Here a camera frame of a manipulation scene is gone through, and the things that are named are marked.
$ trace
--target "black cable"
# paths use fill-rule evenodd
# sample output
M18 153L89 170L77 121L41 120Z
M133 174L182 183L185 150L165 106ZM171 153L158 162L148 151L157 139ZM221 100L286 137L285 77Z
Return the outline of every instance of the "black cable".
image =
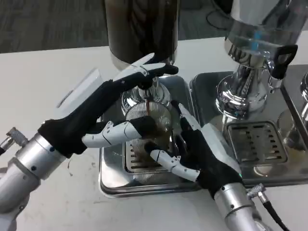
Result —
M206 15L205 19L206 19L207 23L208 23L210 26L212 26L212 27L214 27L215 29L217 29L217 30L224 30L224 31L227 31L227 30L228 30L227 28L217 27L217 26L213 25L213 24L208 20L208 17L209 17L212 13L215 13L215 12L219 12L219 9L215 9L215 10L211 11L210 13L208 13L208 14Z
M278 214L276 213L275 209L273 208L270 201L267 201L263 204L263 206L266 208L266 210L269 212L271 217L274 219L274 221L282 228L283 231L289 231L289 229L284 225Z
M218 10L219 14L226 18L226 19L232 19L229 15L227 15L219 6L217 6L217 4L214 2L214 0L210 1L212 3L212 6L215 10Z

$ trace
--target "robot finger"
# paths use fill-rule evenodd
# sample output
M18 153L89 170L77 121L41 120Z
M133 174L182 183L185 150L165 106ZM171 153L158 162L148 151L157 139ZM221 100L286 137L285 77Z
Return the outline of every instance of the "robot finger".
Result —
M197 181L200 171L183 166L180 163L180 156L171 157L168 152L162 150L159 146L152 142L147 143L144 148L153 160L169 172L193 182Z
M198 121L181 103L176 100L173 100L171 101L171 104L180 116L180 125L183 131L201 130L201 126Z
M161 76L163 74L175 75L179 72L179 68L173 65L165 63L157 64L146 64L142 65L141 68L144 68L150 76Z
M103 148L125 143L133 139L151 136L157 133L156 122L150 116L130 121L112 121L97 123L83 138L88 148Z

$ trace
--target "cable connector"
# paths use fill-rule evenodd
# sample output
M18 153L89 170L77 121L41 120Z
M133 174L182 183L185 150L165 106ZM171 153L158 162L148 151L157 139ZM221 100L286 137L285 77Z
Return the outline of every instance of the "cable connector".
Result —
M16 128L12 128L6 133L7 138L0 143L0 155L5 153L14 143L24 147L29 141L28 139Z
M265 186L261 183L256 186L254 186L252 189L250 189L247 192L247 196L252 199L255 197L258 197L260 201L264 204L267 201L269 201L268 197L265 195L264 191L266 191Z
M278 216L278 214L276 213L276 211L273 208L270 200L265 195L265 193L264 193L265 190L266 190L266 188L263 184L258 184L247 192L247 197L249 199L258 197L260 199L260 201L262 202L263 206L269 212L269 214L274 219L274 221L282 228L282 230L283 231L289 231L288 228L284 225L284 223L280 219L280 217Z

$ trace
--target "metal grate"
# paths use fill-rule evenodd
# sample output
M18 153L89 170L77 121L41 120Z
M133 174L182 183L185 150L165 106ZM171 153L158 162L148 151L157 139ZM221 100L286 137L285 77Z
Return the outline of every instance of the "metal grate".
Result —
M169 150L172 151L173 142L169 142ZM129 173L158 173L162 171L166 171L160 164L157 162L143 162L140 161L131 146L130 141L125 144L125 169Z
M241 165L268 165L287 161L286 151L272 122L230 123L227 131Z

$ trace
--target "black lever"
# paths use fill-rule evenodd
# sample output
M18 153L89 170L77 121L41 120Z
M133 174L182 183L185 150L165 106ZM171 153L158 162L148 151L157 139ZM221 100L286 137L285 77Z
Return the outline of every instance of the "black lever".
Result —
M269 74L275 79L283 79L288 65L294 59L297 52L297 45L288 45L277 48L272 60L268 60L267 68Z

